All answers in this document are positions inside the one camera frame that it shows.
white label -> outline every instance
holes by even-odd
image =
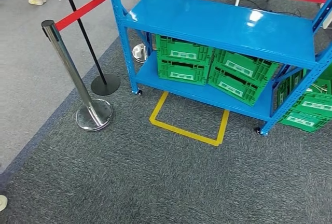
[[[284,102],[284,93],[280,94],[279,105]]]
[[[295,77],[294,86],[297,85],[298,83],[299,83],[299,77]]]
[[[251,70],[249,70],[247,68],[244,68],[244,67],[240,66],[238,64],[236,64],[236,63],[234,63],[234,62],[229,61],[229,60],[227,60],[225,63],[225,65],[227,66],[227,67],[230,67],[230,68],[235,69],[235,70],[238,71],[240,73],[250,76],[250,77],[252,77],[253,73],[254,73]]]
[[[306,120],[303,120],[303,119],[297,119],[297,118],[295,118],[293,116],[289,116],[288,118],[287,118],[287,120],[298,123],[298,124],[306,125],[307,127],[313,127],[315,125],[315,123],[313,123],[313,122],[309,122],[309,121],[306,121]]]
[[[226,89],[227,91],[236,94],[236,95],[240,96],[240,97],[242,97],[242,95],[243,95],[242,91],[238,90],[236,88],[231,87],[231,86],[227,85],[227,84],[226,84],[224,82],[222,82],[222,81],[220,81],[218,86],[220,86],[220,88],[223,88],[223,89]]]
[[[307,106],[307,107],[312,107],[312,108],[317,108],[317,109],[321,109],[321,110],[326,110],[326,111],[332,111],[332,106],[318,104],[318,103],[313,103],[313,102],[309,102],[309,101],[305,101],[305,102],[302,103],[301,106]]]
[[[171,50],[171,56],[171,57],[179,57],[179,58],[197,60],[196,54],[195,54],[195,53],[186,53],[186,52],[179,52],[179,51]]]
[[[179,74],[171,72],[171,77],[179,78],[179,79],[186,79],[186,80],[194,80],[193,75],[185,75],[185,74]]]

shelf caster wheel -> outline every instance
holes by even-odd
[[[254,131],[255,131],[257,134],[260,134],[260,127],[254,128]]]

round metal base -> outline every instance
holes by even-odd
[[[135,61],[144,63],[148,58],[148,52],[144,44],[137,44],[133,49],[133,56]]]
[[[76,122],[79,127],[93,132],[101,130],[111,121],[112,110],[107,101],[92,100],[92,106],[97,114],[97,121],[94,120],[86,106],[82,106],[76,113]]]
[[[91,90],[97,95],[105,96],[115,92],[120,86],[120,78],[112,74],[103,75],[106,81],[105,85],[100,76],[96,77],[91,83]]]

chrome stanchion post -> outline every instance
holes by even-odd
[[[111,105],[104,100],[91,100],[53,20],[43,21],[42,27],[63,63],[84,103],[84,106],[76,113],[76,122],[78,126],[87,131],[97,131],[108,125],[112,114]]]
[[[148,58],[148,51],[146,50],[146,46],[144,44],[136,45],[133,49],[132,54],[134,59],[139,63],[144,63]]]

blue shelf board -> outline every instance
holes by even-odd
[[[235,113],[265,121],[270,119],[269,108],[272,99],[272,85],[271,81],[268,83],[255,105],[249,106],[211,85],[200,86],[161,79],[158,75],[157,54],[155,51],[152,52],[152,54],[140,69],[135,79],[137,83],[228,109]]]
[[[204,0],[140,0],[125,26],[294,66],[315,65],[312,21]]]

